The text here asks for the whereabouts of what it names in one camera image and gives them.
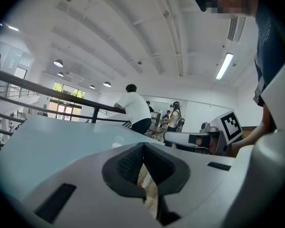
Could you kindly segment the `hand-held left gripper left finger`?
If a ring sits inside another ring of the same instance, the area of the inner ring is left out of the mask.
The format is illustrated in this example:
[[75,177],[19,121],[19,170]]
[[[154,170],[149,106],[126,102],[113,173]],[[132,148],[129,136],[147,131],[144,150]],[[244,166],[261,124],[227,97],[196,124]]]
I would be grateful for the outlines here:
[[[23,217],[33,228],[162,228],[142,199],[116,194],[103,179],[105,162],[133,146],[83,157],[54,173],[24,199]],[[37,215],[37,210],[64,183],[76,189],[49,223]]]

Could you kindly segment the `glass entrance doors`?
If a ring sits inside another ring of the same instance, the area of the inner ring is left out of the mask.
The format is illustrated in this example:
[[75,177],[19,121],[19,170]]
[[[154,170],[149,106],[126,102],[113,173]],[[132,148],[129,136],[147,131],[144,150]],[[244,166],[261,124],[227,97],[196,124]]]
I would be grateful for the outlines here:
[[[53,90],[82,99],[85,99],[86,96],[86,91],[82,91],[80,89],[71,87],[69,85],[65,85],[57,81],[55,81],[53,85]],[[56,97],[51,97],[49,100],[48,110],[57,111],[60,113],[66,113],[66,114],[81,115],[82,105],[71,101],[62,100]],[[47,116],[50,118],[56,118],[66,121],[74,121],[74,122],[80,121],[79,117],[69,116],[69,115],[47,113]]]

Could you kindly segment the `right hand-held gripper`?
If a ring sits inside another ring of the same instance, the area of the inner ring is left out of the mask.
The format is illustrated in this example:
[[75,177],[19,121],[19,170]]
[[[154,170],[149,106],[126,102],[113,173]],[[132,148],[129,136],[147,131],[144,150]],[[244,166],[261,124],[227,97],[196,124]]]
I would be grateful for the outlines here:
[[228,146],[242,136],[243,130],[233,110],[217,116],[211,122],[201,125],[200,133],[166,132],[164,140],[186,148],[199,148],[197,137],[210,137],[209,148],[214,155],[224,156]]

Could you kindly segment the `black metal railing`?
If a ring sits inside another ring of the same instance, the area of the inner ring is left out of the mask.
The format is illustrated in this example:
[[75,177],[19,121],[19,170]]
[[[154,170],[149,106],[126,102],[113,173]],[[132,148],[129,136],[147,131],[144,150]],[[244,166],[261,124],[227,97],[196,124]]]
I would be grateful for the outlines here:
[[[52,97],[52,98],[56,98],[58,100],[65,100],[71,103],[74,103],[75,106],[88,106],[93,108],[93,114],[92,116],[84,116],[84,115],[78,115],[78,114],[74,114],[74,113],[63,113],[63,112],[59,112],[59,111],[54,111],[54,110],[48,110],[48,109],[44,109],[41,107],[37,107],[37,106],[32,106],[29,105],[27,103],[22,103],[20,102],[20,100],[14,100],[11,97],[7,97],[7,96],[2,96],[0,95],[0,100],[3,102],[7,102],[7,103],[11,103],[13,105],[17,105],[17,106],[21,106],[21,107],[26,107],[29,109],[34,109],[40,112],[47,112],[47,113],[51,113],[51,114],[60,114],[62,116],[69,116],[69,117],[76,117],[76,118],[82,118],[82,119],[87,119],[87,120],[91,120],[92,123],[96,123],[97,121],[108,121],[108,122],[118,122],[118,123],[122,123],[123,126],[125,127],[130,127],[131,123],[128,120],[116,120],[116,119],[109,119],[109,118],[100,118],[98,117],[98,113],[100,112],[100,110],[104,110],[107,112],[112,112],[112,113],[121,113],[121,114],[125,114],[125,111],[123,110],[118,110],[115,109],[111,106],[107,106],[104,104],[100,104],[97,102],[93,102],[93,101],[89,101],[89,100],[85,100],[79,97],[75,97],[72,95],[67,95],[65,93],[59,92],[59,91],[55,91],[53,89],[49,89],[46,88],[44,86],[41,86],[39,84],[30,82],[28,80],[24,80],[24,79],[20,79],[16,76],[13,76],[11,74],[5,73],[3,71],[0,71],[0,82],[5,82],[7,83],[6,87],[9,87],[10,85],[15,85],[20,87],[20,89],[26,89],[28,96],[30,95],[44,95],[44,96],[48,96],[48,97]],[[17,119],[15,117],[11,117],[10,115],[7,114],[3,114],[0,113],[0,118],[3,118],[5,120],[11,120],[11,121],[15,121],[18,122],[20,124],[23,124],[25,121],[21,120],[21,119]],[[3,135],[8,135],[8,136],[12,136],[13,132],[9,132],[9,131],[5,131],[5,130],[1,130],[0,129],[0,133]],[[4,146],[4,143],[2,143],[0,141],[0,151],[2,149],[2,147]]]

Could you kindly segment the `white ceiling pipe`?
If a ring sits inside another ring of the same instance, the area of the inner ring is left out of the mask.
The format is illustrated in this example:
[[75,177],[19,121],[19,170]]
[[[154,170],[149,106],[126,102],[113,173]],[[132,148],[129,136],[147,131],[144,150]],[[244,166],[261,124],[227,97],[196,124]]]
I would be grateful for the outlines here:
[[174,16],[168,0],[156,0],[164,17],[165,24],[168,28],[170,40],[175,54],[175,60],[178,67],[178,74],[183,77],[183,62],[181,59],[181,49],[179,37],[174,23]]

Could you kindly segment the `white ceiling air vent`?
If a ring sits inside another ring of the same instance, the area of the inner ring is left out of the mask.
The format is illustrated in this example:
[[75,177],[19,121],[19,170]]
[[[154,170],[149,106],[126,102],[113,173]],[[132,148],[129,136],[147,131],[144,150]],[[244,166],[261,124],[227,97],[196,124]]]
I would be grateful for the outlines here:
[[246,17],[232,15],[230,19],[228,39],[239,42],[245,25]]

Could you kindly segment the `person's right hand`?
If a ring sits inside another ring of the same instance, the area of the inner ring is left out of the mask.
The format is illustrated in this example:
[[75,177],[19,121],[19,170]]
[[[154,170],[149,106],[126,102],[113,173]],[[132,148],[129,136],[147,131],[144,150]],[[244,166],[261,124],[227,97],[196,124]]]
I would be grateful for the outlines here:
[[209,152],[214,155],[217,150],[218,139],[217,137],[213,136],[197,137],[196,145],[198,145],[199,147],[207,148]]

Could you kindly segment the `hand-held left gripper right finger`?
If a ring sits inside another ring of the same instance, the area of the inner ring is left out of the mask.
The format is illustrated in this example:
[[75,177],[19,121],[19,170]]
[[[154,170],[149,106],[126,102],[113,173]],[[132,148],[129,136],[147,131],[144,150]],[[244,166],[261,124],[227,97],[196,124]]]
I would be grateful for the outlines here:
[[237,160],[144,144],[144,162],[158,184],[157,219],[146,227],[221,227],[238,193]]

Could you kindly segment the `person's dark shirt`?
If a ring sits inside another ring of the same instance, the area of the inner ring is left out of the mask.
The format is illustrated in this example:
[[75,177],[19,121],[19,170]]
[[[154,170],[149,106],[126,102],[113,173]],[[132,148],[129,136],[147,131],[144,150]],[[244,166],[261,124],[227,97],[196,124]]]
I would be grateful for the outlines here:
[[274,79],[285,63],[285,26],[273,11],[263,2],[258,2],[255,16],[258,41],[255,56],[258,84],[254,101],[262,107],[262,92]]

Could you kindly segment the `long ceiling tube light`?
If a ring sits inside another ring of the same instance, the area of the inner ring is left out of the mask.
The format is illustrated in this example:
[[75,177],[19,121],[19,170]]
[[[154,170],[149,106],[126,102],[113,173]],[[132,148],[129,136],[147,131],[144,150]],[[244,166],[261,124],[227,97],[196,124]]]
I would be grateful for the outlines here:
[[226,56],[225,56],[225,59],[221,65],[221,68],[216,76],[216,80],[221,80],[223,75],[225,74],[227,68],[229,67],[232,59],[233,59],[233,54],[232,53],[227,53]]

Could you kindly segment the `person's right forearm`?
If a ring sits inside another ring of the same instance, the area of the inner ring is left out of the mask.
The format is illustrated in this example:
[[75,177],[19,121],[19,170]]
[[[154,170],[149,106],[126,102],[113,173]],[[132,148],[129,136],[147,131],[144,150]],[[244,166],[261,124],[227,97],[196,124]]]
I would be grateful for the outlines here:
[[268,107],[264,104],[263,105],[263,115],[262,115],[262,120],[251,133],[248,135],[245,139],[240,140],[238,142],[234,142],[230,144],[228,148],[228,153],[226,154],[228,157],[236,157],[239,150],[242,147],[248,146],[248,145],[254,145],[258,139],[260,139],[262,136],[270,133],[271,131],[271,126],[273,124],[273,119],[270,114],[270,111]]

